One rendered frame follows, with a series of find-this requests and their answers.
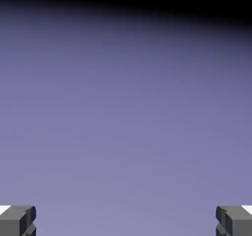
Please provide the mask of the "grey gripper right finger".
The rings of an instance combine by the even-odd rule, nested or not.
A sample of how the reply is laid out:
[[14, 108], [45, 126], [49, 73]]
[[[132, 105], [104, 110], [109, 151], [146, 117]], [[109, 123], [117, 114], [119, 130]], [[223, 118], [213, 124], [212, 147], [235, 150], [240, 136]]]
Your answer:
[[216, 236], [252, 236], [252, 206], [217, 206]]

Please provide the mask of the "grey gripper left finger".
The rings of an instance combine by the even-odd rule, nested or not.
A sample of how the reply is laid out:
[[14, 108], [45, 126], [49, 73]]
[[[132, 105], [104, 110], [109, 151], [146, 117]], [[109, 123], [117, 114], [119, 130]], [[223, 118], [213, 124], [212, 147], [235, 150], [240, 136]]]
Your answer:
[[36, 236], [35, 206], [0, 205], [0, 236]]

